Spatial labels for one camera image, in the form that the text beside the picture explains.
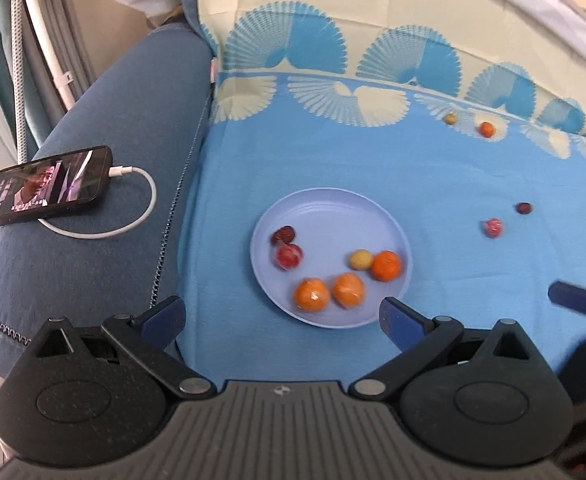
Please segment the large orange tangerine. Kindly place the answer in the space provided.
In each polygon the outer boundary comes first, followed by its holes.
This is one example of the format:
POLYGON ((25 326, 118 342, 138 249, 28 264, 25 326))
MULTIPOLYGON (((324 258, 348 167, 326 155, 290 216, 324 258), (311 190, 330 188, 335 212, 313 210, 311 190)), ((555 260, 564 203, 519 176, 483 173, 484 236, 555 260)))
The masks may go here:
POLYGON ((390 282, 400 277, 404 264, 396 252, 383 250, 373 257, 370 273, 374 280, 390 282))

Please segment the small orange kumquat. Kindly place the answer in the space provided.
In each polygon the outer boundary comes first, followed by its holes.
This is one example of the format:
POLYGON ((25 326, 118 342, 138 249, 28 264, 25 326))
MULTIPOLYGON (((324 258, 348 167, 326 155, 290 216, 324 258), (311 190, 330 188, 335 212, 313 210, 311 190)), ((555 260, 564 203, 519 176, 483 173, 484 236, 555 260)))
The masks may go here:
POLYGON ((333 280, 332 296, 344 309, 359 307, 366 299, 366 285, 357 274, 343 273, 333 280))

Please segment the beige longan fruit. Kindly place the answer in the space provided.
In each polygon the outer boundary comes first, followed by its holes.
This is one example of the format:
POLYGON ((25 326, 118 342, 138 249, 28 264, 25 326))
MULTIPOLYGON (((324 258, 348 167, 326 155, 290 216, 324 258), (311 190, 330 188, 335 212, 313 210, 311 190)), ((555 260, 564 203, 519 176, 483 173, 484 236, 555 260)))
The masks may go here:
POLYGON ((374 261, 374 255, 365 249, 358 249, 352 252, 348 259, 351 269, 356 271, 369 270, 374 261))

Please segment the pink fruit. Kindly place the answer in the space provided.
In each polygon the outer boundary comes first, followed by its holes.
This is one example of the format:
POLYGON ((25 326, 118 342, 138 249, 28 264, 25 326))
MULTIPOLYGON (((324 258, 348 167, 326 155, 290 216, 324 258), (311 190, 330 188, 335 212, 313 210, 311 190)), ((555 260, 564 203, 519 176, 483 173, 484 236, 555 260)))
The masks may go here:
POLYGON ((498 218, 490 218, 484 222, 483 231, 486 237, 497 238, 503 233, 503 223, 498 218))

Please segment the red fruit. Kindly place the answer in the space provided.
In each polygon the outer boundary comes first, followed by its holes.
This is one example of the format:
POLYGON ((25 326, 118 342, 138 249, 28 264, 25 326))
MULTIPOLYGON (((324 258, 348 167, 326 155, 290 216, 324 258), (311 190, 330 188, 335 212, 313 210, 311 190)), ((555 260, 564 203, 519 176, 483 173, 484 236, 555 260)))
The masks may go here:
POLYGON ((303 258, 302 248, 293 243, 279 244, 274 252, 274 262, 284 271, 296 269, 302 263, 303 258))

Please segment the dark red jujube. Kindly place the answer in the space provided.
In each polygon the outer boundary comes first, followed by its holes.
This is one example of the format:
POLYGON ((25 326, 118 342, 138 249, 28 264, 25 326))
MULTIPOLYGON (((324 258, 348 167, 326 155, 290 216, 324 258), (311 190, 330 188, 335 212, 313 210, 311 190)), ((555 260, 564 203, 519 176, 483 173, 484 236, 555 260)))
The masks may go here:
POLYGON ((294 242, 296 238, 296 232, 292 226, 282 226, 282 228, 274 231, 270 236, 270 243, 273 246, 276 245, 289 245, 294 242))

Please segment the small orange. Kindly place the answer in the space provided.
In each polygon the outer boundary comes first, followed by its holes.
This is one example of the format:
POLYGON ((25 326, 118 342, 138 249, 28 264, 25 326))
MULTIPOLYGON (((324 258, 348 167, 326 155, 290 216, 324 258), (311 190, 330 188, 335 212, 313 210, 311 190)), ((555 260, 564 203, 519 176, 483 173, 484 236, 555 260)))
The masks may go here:
POLYGON ((485 139, 490 139, 496 134, 496 127, 491 122, 481 122, 477 131, 485 139))

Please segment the small tan round fruit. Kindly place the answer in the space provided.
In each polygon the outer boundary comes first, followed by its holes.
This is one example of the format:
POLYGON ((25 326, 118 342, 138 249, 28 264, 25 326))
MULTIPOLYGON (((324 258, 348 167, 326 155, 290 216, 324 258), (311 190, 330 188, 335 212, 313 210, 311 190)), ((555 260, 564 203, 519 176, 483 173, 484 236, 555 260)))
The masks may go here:
POLYGON ((442 120, 445 124, 454 126, 459 122, 459 116, 456 113, 447 113, 442 120))

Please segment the light blue round plate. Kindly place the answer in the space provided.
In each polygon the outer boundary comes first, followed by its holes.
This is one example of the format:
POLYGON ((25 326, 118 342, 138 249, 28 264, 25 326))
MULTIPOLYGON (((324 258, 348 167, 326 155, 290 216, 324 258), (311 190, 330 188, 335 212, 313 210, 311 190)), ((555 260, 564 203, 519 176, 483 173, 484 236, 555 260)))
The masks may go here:
POLYGON ((271 205, 254 227, 250 264, 257 283, 280 310, 300 322, 332 330, 375 323, 385 297, 402 298, 407 292, 413 270, 410 243, 399 223, 373 200, 341 188, 307 188, 271 205), (302 261, 292 270, 276 265, 276 248, 270 243, 271 235, 284 226, 293 228, 294 243, 302 248, 302 261), (383 282, 369 271, 359 271, 366 296, 350 309, 334 299, 319 312, 295 304, 294 291, 302 280, 320 278, 332 286, 340 274, 352 270, 349 257, 358 249, 374 255, 394 252, 401 262, 399 275, 383 282))

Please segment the black smartphone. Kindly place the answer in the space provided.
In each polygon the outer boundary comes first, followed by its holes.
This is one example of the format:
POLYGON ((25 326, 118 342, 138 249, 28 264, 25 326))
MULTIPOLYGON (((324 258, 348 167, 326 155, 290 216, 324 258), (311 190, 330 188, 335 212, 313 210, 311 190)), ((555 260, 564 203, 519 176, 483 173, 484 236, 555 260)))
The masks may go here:
POLYGON ((112 150, 100 145, 1 170, 0 226, 94 206, 108 187, 112 163, 112 150))

